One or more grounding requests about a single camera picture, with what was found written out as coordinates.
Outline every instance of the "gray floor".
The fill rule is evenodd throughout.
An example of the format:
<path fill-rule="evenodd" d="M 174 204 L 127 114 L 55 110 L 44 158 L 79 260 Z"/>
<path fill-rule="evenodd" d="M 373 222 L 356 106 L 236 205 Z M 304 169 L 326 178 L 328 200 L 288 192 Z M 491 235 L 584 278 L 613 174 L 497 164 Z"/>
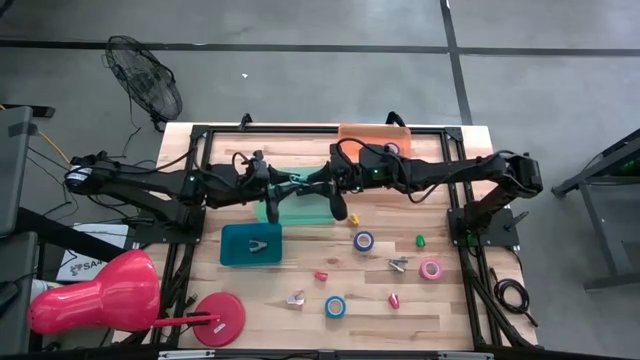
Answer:
<path fill-rule="evenodd" d="M 461 46 L 634 48 L 633 0 L 450 0 Z M 265 44 L 446 44 L 436 0 L 224 0 L 17 2 L 0 36 Z M 176 73 L 181 121 L 460 124 L 447 55 L 158 52 Z M 496 149 L 530 151 L 547 188 L 515 210 L 538 338 L 549 349 L 640 357 L 640 287 L 586 294 L 605 265 L 581 198 L 548 191 L 593 154 L 638 127 L 640 58 L 462 57 L 474 124 Z M 0 49 L 0 99 L 57 108 L 38 125 L 68 153 L 120 153 L 132 130 L 128 103 L 101 52 Z M 144 124 L 129 159 L 153 159 L 161 136 Z M 42 139 L 32 146 L 55 156 Z M 35 158 L 52 173 L 61 171 Z M 29 166 L 23 206 L 60 203 L 59 185 Z M 80 200 L 65 223 L 117 217 Z"/>

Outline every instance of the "teal tray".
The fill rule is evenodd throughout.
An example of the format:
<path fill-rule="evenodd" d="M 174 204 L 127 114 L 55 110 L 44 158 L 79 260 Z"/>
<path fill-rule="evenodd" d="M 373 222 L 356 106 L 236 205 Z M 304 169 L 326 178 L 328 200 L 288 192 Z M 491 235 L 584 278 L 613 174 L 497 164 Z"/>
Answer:
<path fill-rule="evenodd" d="M 307 176 L 320 168 L 321 167 L 301 167 L 285 168 L 282 170 Z M 256 219 L 259 222 L 268 222 L 264 201 L 256 203 L 255 211 Z M 280 220 L 278 222 L 282 225 L 323 225 L 333 224 L 335 222 L 333 215 L 331 215 L 331 209 L 329 208 L 329 199 L 316 194 L 305 196 L 292 194 L 280 202 L 278 212 L 280 213 Z"/>
<path fill-rule="evenodd" d="M 252 253 L 249 241 L 267 243 Z M 237 224 L 222 228 L 220 264 L 224 266 L 274 265 L 282 261 L 282 226 L 280 224 Z"/>

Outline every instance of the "wooden table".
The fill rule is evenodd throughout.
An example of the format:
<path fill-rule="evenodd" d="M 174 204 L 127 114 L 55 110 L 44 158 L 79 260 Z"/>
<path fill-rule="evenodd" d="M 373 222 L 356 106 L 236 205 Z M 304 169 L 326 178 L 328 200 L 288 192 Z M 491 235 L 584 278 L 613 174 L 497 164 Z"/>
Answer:
<path fill-rule="evenodd" d="M 192 125 L 167 125 L 158 165 L 170 162 L 187 150 Z M 492 153 L 487 127 L 463 126 L 462 131 L 467 157 Z M 323 165 L 328 160 L 329 144 L 335 141 L 336 135 L 329 134 L 217 134 L 211 162 L 228 163 L 236 151 L 249 155 L 254 150 L 262 150 L 265 159 L 276 168 Z M 414 158 L 442 161 L 437 136 L 413 136 L 412 152 Z M 184 162 L 167 170 L 182 168 Z M 476 198 L 484 196 L 493 186 L 489 182 L 474 183 Z M 222 227 L 255 222 L 254 206 L 207 209 L 202 242 L 196 247 L 193 259 L 189 294 L 197 293 L 202 299 L 208 294 L 226 291 L 242 300 L 247 319 L 245 329 L 227 347 L 472 349 L 460 261 L 450 244 L 446 225 L 445 212 L 450 207 L 446 187 L 441 186 L 419 205 L 409 202 L 406 195 L 384 189 L 347 195 L 345 200 L 349 212 L 360 217 L 359 230 L 370 231 L 375 236 L 371 251 L 354 250 L 352 238 L 356 230 L 345 222 L 288 226 L 283 231 L 282 264 L 258 268 L 229 268 L 219 263 Z M 424 249 L 415 245 L 418 234 L 425 237 L 427 245 Z M 167 246 L 153 245 L 147 251 L 161 276 Z M 488 264 L 498 277 L 522 282 L 522 274 L 512 254 L 499 248 L 487 248 L 486 253 Z M 388 259 L 396 256 L 409 258 L 407 273 L 390 270 Z M 436 258 L 442 264 L 444 271 L 439 280 L 426 281 L 418 275 L 419 264 L 426 257 Z M 314 280 L 313 274 L 319 270 L 329 273 L 326 283 Z M 292 309 L 285 299 L 300 289 L 306 293 L 306 302 L 301 309 Z M 387 302 L 391 293 L 400 298 L 399 310 L 393 310 Z M 333 295 L 343 297 L 347 304 L 346 315 L 339 320 L 327 319 L 324 313 L 325 301 Z M 478 311 L 483 334 L 489 341 L 486 310 L 479 305 Z M 527 340 L 536 343 L 534 328 L 524 316 L 507 313 L 507 317 Z M 204 346 L 189 330 L 180 337 L 180 347 Z"/>

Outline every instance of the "black fan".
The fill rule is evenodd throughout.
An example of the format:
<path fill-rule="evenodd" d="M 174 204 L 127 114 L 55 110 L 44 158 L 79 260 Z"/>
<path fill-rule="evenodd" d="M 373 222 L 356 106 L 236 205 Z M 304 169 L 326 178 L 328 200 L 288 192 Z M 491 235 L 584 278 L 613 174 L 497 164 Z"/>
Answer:
<path fill-rule="evenodd" d="M 144 45 L 128 36 L 112 36 L 105 55 L 120 85 L 151 115 L 156 130 L 163 131 L 158 123 L 178 118 L 182 112 L 182 99 L 173 72 Z"/>

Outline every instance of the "red handle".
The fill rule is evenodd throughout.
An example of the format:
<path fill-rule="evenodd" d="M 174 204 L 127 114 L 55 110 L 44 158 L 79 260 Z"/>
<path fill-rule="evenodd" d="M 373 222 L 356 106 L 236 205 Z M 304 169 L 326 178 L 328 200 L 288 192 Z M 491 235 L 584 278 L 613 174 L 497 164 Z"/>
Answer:
<path fill-rule="evenodd" d="M 200 322 L 200 321 L 212 321 L 212 320 L 220 320 L 220 315 L 200 315 L 200 316 L 188 316 L 184 318 L 158 319 L 153 323 L 153 327 L 174 326 L 174 325 L 182 325 L 182 324 L 189 324 L 189 323 Z"/>

